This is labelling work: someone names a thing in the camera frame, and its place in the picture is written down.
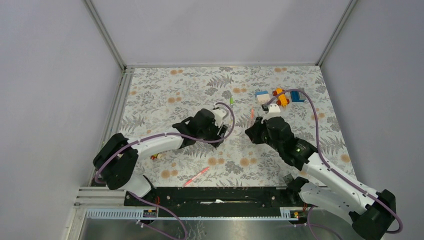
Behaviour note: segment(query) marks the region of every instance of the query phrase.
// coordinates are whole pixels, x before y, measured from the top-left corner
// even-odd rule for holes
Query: small toy
[[[269,100],[271,100],[268,91],[258,91],[255,92],[254,96],[258,100],[259,104],[266,104]]]
[[[306,97],[298,92],[298,91],[292,91],[290,92],[291,101],[296,103],[303,103],[306,100]]]
[[[161,159],[162,158],[162,154],[160,153],[156,153],[150,156],[151,160],[155,160],[155,159]]]
[[[272,95],[277,96],[278,94],[282,93],[283,91],[284,91],[284,89],[277,88],[275,91],[272,92]],[[281,94],[280,96],[278,96],[277,105],[285,108],[287,106],[287,104],[289,104],[289,103],[290,103],[290,101],[286,98],[286,96],[284,94]]]

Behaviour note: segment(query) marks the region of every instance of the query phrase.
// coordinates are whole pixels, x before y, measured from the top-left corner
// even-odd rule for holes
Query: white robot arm
[[[101,177],[109,189],[123,189],[143,197],[151,190],[151,184],[144,176],[133,174],[138,159],[147,159],[157,153],[193,145],[196,142],[194,139],[205,140],[204,142],[217,148],[224,141],[228,129],[224,125],[227,115],[228,112],[215,106],[212,110],[201,109],[194,117],[173,124],[163,133],[149,134],[142,139],[125,138],[121,133],[117,133],[97,154],[93,164],[101,172]],[[116,154],[125,146],[128,148]]]
[[[380,203],[396,212],[395,196],[388,190],[375,189],[352,178],[324,156],[309,142],[297,138],[281,117],[280,108],[270,104],[264,117],[257,117],[245,133],[254,144],[267,144],[282,160],[299,171],[315,177],[328,189],[317,187],[298,177],[288,184],[303,202],[321,207],[352,225],[366,240],[379,240],[394,221],[394,216]]]

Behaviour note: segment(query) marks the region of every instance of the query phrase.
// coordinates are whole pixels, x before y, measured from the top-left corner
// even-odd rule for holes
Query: floral tablecloth
[[[161,133],[216,102],[234,99],[235,129],[217,149],[206,143],[139,159],[135,171],[158,187],[180,187],[205,167],[209,170],[189,187],[285,186],[283,177],[319,181],[284,163],[266,144],[252,144],[244,130],[264,112],[255,92],[303,88],[318,113],[320,143],[327,158],[355,177],[345,141],[318,66],[136,68],[125,103],[120,132],[126,137]],[[295,136],[315,144],[315,122],[308,101],[290,102],[281,116]]]

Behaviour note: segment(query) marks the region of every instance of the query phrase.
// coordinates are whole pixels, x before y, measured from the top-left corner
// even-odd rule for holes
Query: pink marker
[[[207,170],[209,169],[209,167],[206,167],[205,169],[203,169],[201,172],[199,172],[196,176],[192,177],[190,180],[188,180],[186,183],[184,183],[184,185],[182,186],[183,188],[187,185],[189,185],[191,182],[193,182],[196,178],[198,178],[198,176],[204,174]]]

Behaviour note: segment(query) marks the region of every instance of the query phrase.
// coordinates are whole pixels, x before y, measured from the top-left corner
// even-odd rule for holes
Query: white wall
[[[349,0],[94,0],[131,65],[318,61]]]
[[[405,227],[388,240],[424,235],[423,13],[422,0],[359,1],[322,67],[357,177],[396,195]]]
[[[120,70],[80,0],[3,0],[0,33],[0,239],[57,240]]]

